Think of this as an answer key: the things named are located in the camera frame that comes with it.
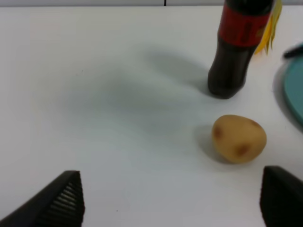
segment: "potato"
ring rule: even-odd
[[[225,115],[215,121],[212,138],[217,152],[233,163],[253,160],[266,145],[266,133],[255,121]]]

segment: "soda bottle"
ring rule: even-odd
[[[243,86],[250,59],[260,43],[273,0],[225,0],[217,51],[208,72],[208,89],[220,98]]]

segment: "red label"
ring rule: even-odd
[[[233,11],[225,3],[221,17],[219,36],[235,46],[256,46],[260,43],[270,13],[262,16],[246,16]]]

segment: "brown spot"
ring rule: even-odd
[[[250,121],[253,125],[255,125],[255,126],[257,126],[257,127],[260,127],[261,128],[261,125],[259,125],[257,122],[255,122],[255,121],[253,121],[253,120],[251,120]]]
[[[248,143],[244,143],[241,144],[240,146],[236,147],[236,154],[237,156],[241,157],[243,155],[245,155],[250,149],[250,144]]]
[[[220,139],[221,137],[223,136],[223,132],[222,132],[222,129],[219,127],[219,126],[216,126],[214,128],[214,137],[215,139]]]

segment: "blue object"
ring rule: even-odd
[[[283,89],[290,111],[303,126],[303,57],[295,58],[288,66]]]

